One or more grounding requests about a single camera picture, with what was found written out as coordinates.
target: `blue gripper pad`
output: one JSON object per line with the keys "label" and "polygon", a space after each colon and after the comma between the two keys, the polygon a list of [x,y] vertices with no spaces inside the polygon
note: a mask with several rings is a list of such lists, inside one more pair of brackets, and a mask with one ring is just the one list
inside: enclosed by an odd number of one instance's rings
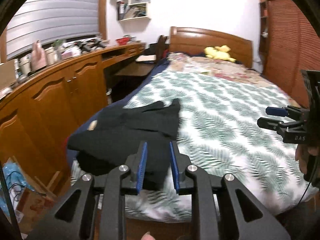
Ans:
{"label": "blue gripper pad", "polygon": [[170,153],[171,153],[170,154],[170,163],[171,163],[173,185],[174,185],[176,192],[179,193],[179,190],[180,190],[179,170],[178,170],[178,166],[177,166],[176,156],[174,155],[172,142],[170,142]]}
{"label": "blue gripper pad", "polygon": [[268,106],[266,108],[266,114],[285,117],[288,116],[288,111],[284,108]]}
{"label": "blue gripper pad", "polygon": [[141,154],[141,160],[139,163],[139,168],[137,172],[137,192],[140,193],[140,190],[142,189],[143,185],[143,179],[144,179],[144,173],[146,171],[146,164],[147,164],[147,155],[148,155],[148,145],[145,142],[143,144],[142,154]]}

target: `window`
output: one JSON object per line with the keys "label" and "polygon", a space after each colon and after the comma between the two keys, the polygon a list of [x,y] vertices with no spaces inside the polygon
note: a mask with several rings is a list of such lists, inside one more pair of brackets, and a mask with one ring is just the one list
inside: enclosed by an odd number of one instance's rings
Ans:
{"label": "window", "polygon": [[31,50],[37,40],[48,44],[98,29],[98,0],[27,0],[7,26],[7,56]]}

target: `yellow plush toy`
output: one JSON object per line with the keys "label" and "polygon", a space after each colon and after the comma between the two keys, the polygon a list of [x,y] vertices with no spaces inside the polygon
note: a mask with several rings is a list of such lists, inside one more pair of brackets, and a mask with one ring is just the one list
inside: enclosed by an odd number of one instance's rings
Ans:
{"label": "yellow plush toy", "polygon": [[204,49],[204,53],[208,58],[235,62],[236,60],[230,57],[230,54],[228,53],[229,51],[230,51],[230,48],[227,45],[223,45],[222,47],[214,47],[214,48],[207,47]]}

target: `pink bottle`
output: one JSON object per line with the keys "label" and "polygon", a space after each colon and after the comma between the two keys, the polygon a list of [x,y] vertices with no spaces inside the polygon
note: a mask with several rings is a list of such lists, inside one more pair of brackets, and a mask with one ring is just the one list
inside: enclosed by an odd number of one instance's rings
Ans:
{"label": "pink bottle", "polygon": [[40,41],[38,40],[32,44],[31,70],[37,71],[41,68],[44,68],[46,65],[47,62],[45,60],[45,52]]}

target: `triangular cutout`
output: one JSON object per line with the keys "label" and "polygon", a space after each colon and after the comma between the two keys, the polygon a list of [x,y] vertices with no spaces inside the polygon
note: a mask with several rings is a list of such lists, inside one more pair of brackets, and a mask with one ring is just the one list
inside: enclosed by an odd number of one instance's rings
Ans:
{"label": "triangular cutout", "polygon": [[80,195],[81,190],[77,189],[56,212],[55,218],[65,222],[71,222],[75,214]]}
{"label": "triangular cutout", "polygon": [[251,202],[251,200],[242,192],[242,190],[237,189],[236,195],[244,220],[247,223],[263,217],[262,212]]}

